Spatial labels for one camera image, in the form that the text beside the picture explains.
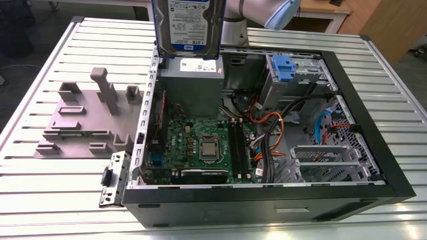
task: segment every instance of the green motherboard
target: green motherboard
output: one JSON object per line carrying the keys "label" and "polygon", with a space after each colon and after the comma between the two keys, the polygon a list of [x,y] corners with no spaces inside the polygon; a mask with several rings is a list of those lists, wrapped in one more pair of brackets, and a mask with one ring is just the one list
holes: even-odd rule
{"label": "green motherboard", "polygon": [[[255,131],[253,123],[243,123],[245,141]],[[250,153],[246,151],[246,161],[250,178],[237,176],[233,167],[227,120],[174,119],[167,128],[166,152],[163,155],[150,155],[153,168],[153,184],[169,185],[171,175],[183,169],[226,170],[229,184],[253,183],[257,181],[251,169]]]}

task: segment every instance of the label sticker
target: label sticker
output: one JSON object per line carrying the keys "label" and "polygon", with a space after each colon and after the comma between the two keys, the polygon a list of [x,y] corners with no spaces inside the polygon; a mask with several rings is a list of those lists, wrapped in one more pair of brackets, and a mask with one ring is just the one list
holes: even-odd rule
{"label": "label sticker", "polygon": [[209,21],[203,17],[210,0],[169,0],[169,19],[171,43],[182,49],[198,49],[193,45],[206,45]]}
{"label": "label sticker", "polygon": [[217,72],[217,61],[203,60],[202,58],[183,58],[181,60],[179,70],[182,72]]}
{"label": "label sticker", "polygon": [[263,169],[257,168],[255,175],[262,177],[263,176],[263,171],[265,171]]}
{"label": "label sticker", "polygon": [[258,101],[254,103],[254,106],[258,108],[258,110],[262,110],[263,108],[263,105],[261,105]]}

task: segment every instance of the aluminum table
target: aluminum table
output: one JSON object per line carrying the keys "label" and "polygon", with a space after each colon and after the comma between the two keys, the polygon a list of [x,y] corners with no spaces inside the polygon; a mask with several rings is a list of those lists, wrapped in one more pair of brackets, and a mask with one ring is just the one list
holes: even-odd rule
{"label": "aluminum table", "polygon": [[73,22],[0,135],[0,236],[45,239],[422,239],[427,236],[427,114],[369,40],[356,35],[250,29],[253,46],[334,51],[417,197],[341,222],[145,229],[126,208],[99,209],[109,159],[35,159],[62,82],[98,89],[94,67],[117,90],[146,91],[151,22]]}

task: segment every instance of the hard drive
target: hard drive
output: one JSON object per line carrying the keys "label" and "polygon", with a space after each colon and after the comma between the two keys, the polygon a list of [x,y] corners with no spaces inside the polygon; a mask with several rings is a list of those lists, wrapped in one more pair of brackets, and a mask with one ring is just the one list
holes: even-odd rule
{"label": "hard drive", "polygon": [[162,58],[219,57],[226,0],[153,0]]}

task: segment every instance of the wooden cabinet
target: wooden cabinet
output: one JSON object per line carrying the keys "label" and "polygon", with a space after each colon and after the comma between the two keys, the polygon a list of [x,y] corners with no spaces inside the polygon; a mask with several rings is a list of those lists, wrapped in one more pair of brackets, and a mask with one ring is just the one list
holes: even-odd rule
{"label": "wooden cabinet", "polygon": [[368,35],[394,65],[427,31],[427,0],[346,0],[339,34]]}

